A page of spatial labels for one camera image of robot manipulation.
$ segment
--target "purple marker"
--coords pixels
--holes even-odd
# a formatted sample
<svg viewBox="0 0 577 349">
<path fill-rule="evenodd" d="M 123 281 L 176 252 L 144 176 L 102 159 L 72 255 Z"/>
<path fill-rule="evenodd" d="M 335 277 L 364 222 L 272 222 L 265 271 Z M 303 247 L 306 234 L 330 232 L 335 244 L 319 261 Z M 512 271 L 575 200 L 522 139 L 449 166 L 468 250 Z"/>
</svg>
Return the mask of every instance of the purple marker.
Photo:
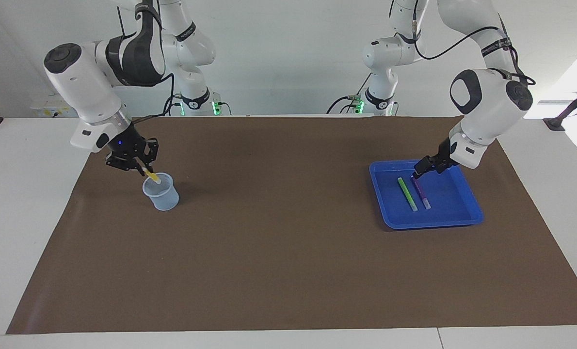
<svg viewBox="0 0 577 349">
<path fill-rule="evenodd" d="M 414 188 L 416 188 L 417 194 L 420 196 L 424 207 L 426 207 L 427 210 L 430 210 L 431 203 L 429 203 L 429 199 L 427 199 L 426 195 L 424 195 L 424 191 L 422 190 L 420 183 L 417 181 L 417 179 L 414 178 L 414 176 L 411 176 L 411 183 L 413 183 Z"/>
</svg>

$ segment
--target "green marker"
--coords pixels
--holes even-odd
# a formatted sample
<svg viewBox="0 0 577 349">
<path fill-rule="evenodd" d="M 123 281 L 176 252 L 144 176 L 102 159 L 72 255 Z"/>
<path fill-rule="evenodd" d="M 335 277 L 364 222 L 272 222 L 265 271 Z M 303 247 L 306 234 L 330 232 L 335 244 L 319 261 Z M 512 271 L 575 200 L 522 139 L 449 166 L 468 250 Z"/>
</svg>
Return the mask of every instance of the green marker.
<svg viewBox="0 0 577 349">
<path fill-rule="evenodd" d="M 408 201 L 409 205 L 411 206 L 411 210 L 413 210 L 413 212 L 417 212 L 416 203 L 415 203 L 415 201 L 413 201 L 413 197 L 411 197 L 411 193 L 407 189 L 407 186 L 405 185 L 403 178 L 401 178 L 401 177 L 399 177 L 399 185 L 401 186 L 401 189 L 403 190 L 405 197 L 407 198 L 407 201 Z"/>
</svg>

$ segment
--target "marker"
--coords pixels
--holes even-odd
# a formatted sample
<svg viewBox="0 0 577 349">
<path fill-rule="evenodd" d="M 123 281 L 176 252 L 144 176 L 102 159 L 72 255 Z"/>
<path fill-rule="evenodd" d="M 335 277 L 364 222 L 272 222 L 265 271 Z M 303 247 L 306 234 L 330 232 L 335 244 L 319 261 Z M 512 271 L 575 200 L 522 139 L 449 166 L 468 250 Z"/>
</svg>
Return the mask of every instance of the marker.
<svg viewBox="0 0 577 349">
<path fill-rule="evenodd" d="M 422 190 L 422 186 L 420 186 L 420 183 L 413 176 L 411 177 L 411 182 L 413 183 L 414 188 L 416 188 L 417 194 L 419 195 L 420 199 L 422 200 L 424 207 L 426 207 L 427 210 L 430 210 L 431 209 L 431 203 L 429 203 L 429 199 L 427 199 L 426 195 L 424 195 L 424 190 Z"/>
<path fill-rule="evenodd" d="M 401 186 L 401 189 L 403 190 L 403 193 L 405 194 L 405 197 L 407 198 L 407 202 L 409 203 L 409 206 L 411 206 L 411 210 L 413 212 L 417 212 L 416 203 L 415 203 L 415 201 L 413 201 L 413 197 L 411 197 L 411 193 L 407 189 L 407 186 L 405 185 L 403 178 L 399 177 L 398 181 L 399 181 L 399 185 Z"/>
<path fill-rule="evenodd" d="M 143 168 L 142 168 L 142 171 L 143 171 L 144 173 L 146 173 L 146 176 L 151 177 L 151 179 L 153 180 L 153 182 L 157 183 L 158 185 L 161 184 L 161 179 L 160 179 L 159 177 L 157 177 L 157 174 L 152 173 L 152 172 L 149 171 L 148 168 L 146 168 L 146 167 L 143 167 Z"/>
</svg>

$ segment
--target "yellow marker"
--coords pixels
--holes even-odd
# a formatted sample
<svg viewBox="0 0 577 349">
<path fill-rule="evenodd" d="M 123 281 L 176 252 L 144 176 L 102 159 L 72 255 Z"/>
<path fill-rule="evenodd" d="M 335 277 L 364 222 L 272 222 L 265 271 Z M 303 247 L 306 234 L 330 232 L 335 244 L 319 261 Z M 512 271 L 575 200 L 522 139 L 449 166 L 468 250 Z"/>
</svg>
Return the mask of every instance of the yellow marker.
<svg viewBox="0 0 577 349">
<path fill-rule="evenodd" d="M 142 171 L 144 171 L 144 173 L 146 173 L 146 176 L 151 177 L 151 179 L 153 180 L 153 182 L 157 183 L 158 185 L 161 184 L 161 179 L 159 177 L 157 177 L 157 174 L 152 173 L 151 171 L 148 170 L 148 168 L 143 167 Z"/>
</svg>

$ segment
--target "green led light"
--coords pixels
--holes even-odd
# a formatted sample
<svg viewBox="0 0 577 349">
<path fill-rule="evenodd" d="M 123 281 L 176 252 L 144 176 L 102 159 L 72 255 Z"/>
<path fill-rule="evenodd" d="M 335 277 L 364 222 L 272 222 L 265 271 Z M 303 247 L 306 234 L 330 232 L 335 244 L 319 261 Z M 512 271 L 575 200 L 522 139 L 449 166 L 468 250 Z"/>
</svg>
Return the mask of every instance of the green led light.
<svg viewBox="0 0 577 349">
<path fill-rule="evenodd" d="M 355 113 L 362 113 L 364 111 L 364 101 L 360 101 L 360 104 L 357 104 L 355 107 Z"/>
<path fill-rule="evenodd" d="M 222 113 L 222 106 L 217 104 L 217 102 L 213 102 L 213 112 L 215 115 L 220 115 Z"/>
</svg>

